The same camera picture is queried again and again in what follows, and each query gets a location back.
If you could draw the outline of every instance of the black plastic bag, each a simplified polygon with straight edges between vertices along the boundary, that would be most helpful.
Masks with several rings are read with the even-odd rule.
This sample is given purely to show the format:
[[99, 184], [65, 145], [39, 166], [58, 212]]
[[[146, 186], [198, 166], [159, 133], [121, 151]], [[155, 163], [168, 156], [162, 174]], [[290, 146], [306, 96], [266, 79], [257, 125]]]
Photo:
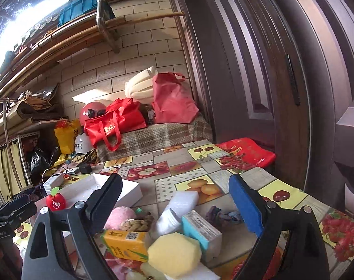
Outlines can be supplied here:
[[29, 152], [28, 156], [30, 157], [31, 180], [33, 185], [37, 185], [41, 180], [42, 173], [50, 168], [49, 158], [38, 146]]
[[61, 154], [61, 152], [60, 152], [60, 147], [59, 147], [59, 146], [55, 147], [54, 150], [53, 150], [53, 152], [51, 153], [51, 157], [50, 157], [50, 165], [51, 165], [51, 166], [53, 166], [54, 163], [55, 163], [56, 161], [58, 161], [58, 159], [59, 159], [59, 157], [60, 157], [60, 154]]

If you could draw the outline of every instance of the wooden door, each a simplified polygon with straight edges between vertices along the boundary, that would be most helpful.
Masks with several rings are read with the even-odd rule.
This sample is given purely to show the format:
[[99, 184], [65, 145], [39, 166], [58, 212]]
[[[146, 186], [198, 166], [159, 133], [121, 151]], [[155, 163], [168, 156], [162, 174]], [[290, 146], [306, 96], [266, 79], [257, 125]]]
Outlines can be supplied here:
[[272, 0], [172, 0], [188, 15], [186, 50], [216, 141], [275, 151], [275, 176], [304, 187], [309, 109], [298, 51]]

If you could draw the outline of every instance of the red shopping bag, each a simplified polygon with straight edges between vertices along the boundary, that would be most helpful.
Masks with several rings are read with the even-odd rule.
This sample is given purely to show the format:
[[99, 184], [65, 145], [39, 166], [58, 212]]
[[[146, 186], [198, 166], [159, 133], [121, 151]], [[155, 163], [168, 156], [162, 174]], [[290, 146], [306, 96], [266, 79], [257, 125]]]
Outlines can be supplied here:
[[[93, 146], [103, 140], [110, 151], [115, 151], [120, 146], [121, 133], [145, 128], [146, 122], [138, 109], [139, 105], [133, 99], [117, 99], [106, 108], [106, 114], [86, 120], [84, 132]], [[115, 146], [108, 141], [111, 135], [116, 135]]]
[[267, 167], [276, 159], [275, 153], [261, 148], [250, 138], [234, 139], [216, 144], [216, 146], [228, 153], [240, 157], [245, 163], [253, 165], [253, 167]]
[[155, 123], [190, 123], [196, 117], [199, 109], [182, 86], [183, 81], [180, 73], [159, 73], [152, 78]]

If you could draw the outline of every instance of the white tile wall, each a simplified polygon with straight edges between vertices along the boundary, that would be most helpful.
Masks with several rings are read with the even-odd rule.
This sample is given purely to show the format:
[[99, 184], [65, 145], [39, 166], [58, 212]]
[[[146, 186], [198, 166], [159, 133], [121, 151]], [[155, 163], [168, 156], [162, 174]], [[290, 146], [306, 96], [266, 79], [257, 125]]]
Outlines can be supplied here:
[[[115, 16], [127, 21], [172, 12], [169, 0], [124, 0], [111, 5]], [[188, 78], [176, 20], [164, 18], [117, 28], [120, 53], [104, 41], [65, 58], [26, 87], [60, 83], [57, 96], [70, 119], [95, 100], [105, 105], [125, 98], [125, 83], [141, 70], [157, 66], [158, 72], [180, 72]], [[190, 81], [183, 86], [191, 93]]]

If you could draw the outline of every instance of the yellow curtain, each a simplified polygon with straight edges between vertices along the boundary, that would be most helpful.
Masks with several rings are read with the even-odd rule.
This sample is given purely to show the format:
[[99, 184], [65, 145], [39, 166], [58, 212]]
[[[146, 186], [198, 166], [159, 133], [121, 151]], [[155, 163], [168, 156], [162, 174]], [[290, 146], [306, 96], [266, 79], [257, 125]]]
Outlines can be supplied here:
[[[23, 168], [21, 165], [21, 157], [18, 144], [11, 144], [11, 154], [15, 163], [16, 172], [20, 179], [22, 187], [26, 187]], [[20, 188], [12, 171], [11, 161], [8, 157], [6, 147], [0, 149], [0, 192], [5, 201], [12, 198], [12, 195], [18, 194]]]

